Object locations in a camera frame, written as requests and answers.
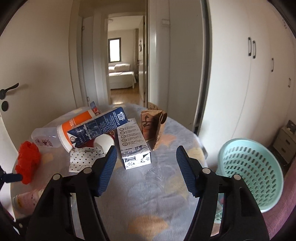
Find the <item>door handle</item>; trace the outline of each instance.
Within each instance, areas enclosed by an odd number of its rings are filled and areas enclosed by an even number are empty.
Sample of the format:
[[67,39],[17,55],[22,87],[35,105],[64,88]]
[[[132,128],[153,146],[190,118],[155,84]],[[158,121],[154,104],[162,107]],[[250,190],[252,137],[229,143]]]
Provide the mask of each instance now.
[[3,100],[6,97],[6,92],[7,91],[15,89],[18,86],[19,86],[19,83],[16,83],[15,85],[13,85],[13,86],[5,89],[5,90],[4,89],[0,90],[0,99]]
[[255,59],[256,58],[256,55],[257,55],[257,45],[256,45],[256,41],[253,40],[253,46],[254,46],[254,55],[253,55],[253,58]]
[[273,72],[274,71],[274,58],[271,59],[271,62],[272,62],[272,70],[271,71]]
[[249,56],[252,55],[252,40],[251,37],[248,37],[248,50],[249,50]]

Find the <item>paper bag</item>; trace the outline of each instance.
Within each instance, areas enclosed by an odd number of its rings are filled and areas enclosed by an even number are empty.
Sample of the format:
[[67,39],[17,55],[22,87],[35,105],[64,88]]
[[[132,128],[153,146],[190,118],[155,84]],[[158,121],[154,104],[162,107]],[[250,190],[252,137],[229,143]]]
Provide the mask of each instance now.
[[160,143],[166,119],[167,113],[162,110],[153,109],[141,112],[142,133],[146,141],[155,139],[155,143],[152,146],[153,150],[156,150]]
[[155,138],[161,113],[162,110],[144,110],[141,112],[142,133],[146,141]]
[[151,103],[151,102],[148,102],[148,110],[159,110],[158,106]]
[[168,114],[163,111],[161,113],[160,118],[159,118],[158,127],[157,127],[157,131],[156,131],[155,144],[154,144],[154,147],[152,148],[152,150],[156,150],[159,146],[159,143],[161,142],[161,136],[165,130],[165,123],[166,123],[167,117],[168,117]]

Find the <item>window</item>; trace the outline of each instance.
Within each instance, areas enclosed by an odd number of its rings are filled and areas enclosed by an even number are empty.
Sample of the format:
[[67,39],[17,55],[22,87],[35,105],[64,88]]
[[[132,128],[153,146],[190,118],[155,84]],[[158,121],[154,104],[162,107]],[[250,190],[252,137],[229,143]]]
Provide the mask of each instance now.
[[109,63],[121,62],[121,38],[108,39]]

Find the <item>red plastic bag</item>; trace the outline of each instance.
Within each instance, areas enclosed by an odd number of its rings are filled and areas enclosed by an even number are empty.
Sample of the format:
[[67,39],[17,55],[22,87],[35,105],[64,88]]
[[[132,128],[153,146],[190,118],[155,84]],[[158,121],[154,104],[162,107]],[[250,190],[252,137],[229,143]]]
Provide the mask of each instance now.
[[25,141],[20,145],[19,155],[17,157],[18,164],[15,167],[17,173],[22,174],[23,184],[29,184],[33,175],[38,168],[41,160],[41,154],[38,147],[29,141]]

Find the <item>drawer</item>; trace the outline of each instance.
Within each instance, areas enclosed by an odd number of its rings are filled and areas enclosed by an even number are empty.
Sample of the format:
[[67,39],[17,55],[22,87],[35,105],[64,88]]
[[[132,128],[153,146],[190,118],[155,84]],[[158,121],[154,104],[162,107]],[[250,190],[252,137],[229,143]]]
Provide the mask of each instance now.
[[280,153],[287,163],[289,163],[294,156],[294,152],[291,152],[286,144],[279,138],[276,139],[274,148]]
[[285,143],[285,145],[290,149],[291,152],[296,152],[296,143],[291,137],[288,136],[286,132],[281,130],[279,132],[278,138],[280,138]]

